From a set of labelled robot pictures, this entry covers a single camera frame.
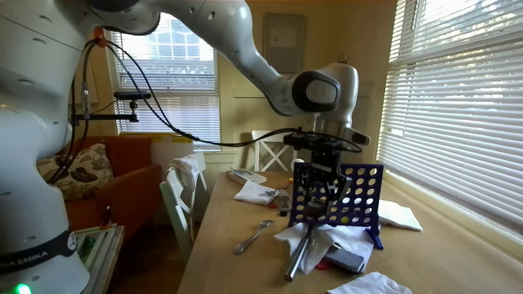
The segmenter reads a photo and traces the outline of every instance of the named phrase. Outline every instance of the green light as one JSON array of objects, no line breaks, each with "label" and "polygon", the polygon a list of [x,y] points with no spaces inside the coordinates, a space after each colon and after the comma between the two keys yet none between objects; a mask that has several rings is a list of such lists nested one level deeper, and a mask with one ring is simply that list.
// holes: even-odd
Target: green light
[{"label": "green light", "polygon": [[14,294],[32,294],[32,287],[27,284],[17,284]]}]

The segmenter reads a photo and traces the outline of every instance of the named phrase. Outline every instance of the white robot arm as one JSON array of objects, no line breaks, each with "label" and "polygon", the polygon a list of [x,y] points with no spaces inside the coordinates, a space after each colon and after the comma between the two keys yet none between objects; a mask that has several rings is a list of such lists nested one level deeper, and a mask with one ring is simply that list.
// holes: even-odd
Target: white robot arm
[{"label": "white robot arm", "polygon": [[321,112],[352,135],[357,70],[332,63],[280,75],[254,44],[244,0],[0,0],[0,292],[19,282],[43,294],[86,287],[63,194],[37,160],[71,140],[68,98],[84,36],[95,26],[148,34],[162,11],[226,54],[277,112]]}]

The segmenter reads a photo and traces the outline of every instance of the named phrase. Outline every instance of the window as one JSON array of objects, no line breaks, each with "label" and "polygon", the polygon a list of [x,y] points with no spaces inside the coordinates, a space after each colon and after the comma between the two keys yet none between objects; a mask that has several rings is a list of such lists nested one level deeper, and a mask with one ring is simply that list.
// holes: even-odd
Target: window
[{"label": "window", "polygon": [[[162,14],[161,24],[153,34],[113,32],[112,37],[138,60],[159,96],[159,104],[175,127],[207,140],[220,140],[216,54],[211,45],[171,14]],[[123,52],[120,54],[140,88],[148,88],[135,62]],[[118,86],[135,89],[126,68],[120,62],[115,63]],[[128,101],[118,101],[117,107],[122,114],[131,112]],[[122,121],[122,132],[172,132],[144,101],[138,103],[136,112],[140,122]]]},{"label": "window", "polygon": [[522,0],[399,0],[378,158],[523,232]]}]

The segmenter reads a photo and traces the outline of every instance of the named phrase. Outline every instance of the window sill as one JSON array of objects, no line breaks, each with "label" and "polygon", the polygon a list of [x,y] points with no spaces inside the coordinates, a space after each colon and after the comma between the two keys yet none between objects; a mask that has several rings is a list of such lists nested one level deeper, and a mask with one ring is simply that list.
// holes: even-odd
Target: window sill
[{"label": "window sill", "polygon": [[388,181],[393,189],[398,189],[398,194],[421,202],[422,205],[435,210],[452,222],[460,223],[465,230],[478,235],[479,238],[497,246],[507,254],[517,258],[519,261],[523,261],[523,236],[517,232],[502,227],[479,215],[478,212],[473,212],[471,209],[460,205],[434,191],[429,191],[427,187],[422,187],[393,171],[386,171],[385,181]]}]

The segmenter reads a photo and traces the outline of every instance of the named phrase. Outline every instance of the wall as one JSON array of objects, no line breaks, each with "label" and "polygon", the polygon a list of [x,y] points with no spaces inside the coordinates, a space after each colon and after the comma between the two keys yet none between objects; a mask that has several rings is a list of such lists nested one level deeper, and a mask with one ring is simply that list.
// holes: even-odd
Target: wall
[{"label": "wall", "polygon": [[[249,3],[260,50],[265,13],[300,13],[308,19],[305,68],[321,68],[347,55],[349,63],[360,70],[362,91],[354,127],[372,135],[373,140],[363,153],[350,155],[349,160],[375,161],[396,0],[249,0]],[[107,104],[112,99],[112,85],[105,54],[97,50],[94,63],[99,104]],[[220,58],[220,96],[225,142],[249,138],[252,129],[311,127],[308,114],[278,116],[260,91],[223,57]],[[100,132],[117,134],[117,127],[108,122],[92,122],[90,134]],[[252,166],[251,153],[252,148],[223,148],[220,153],[208,153],[210,186],[218,171]]]}]

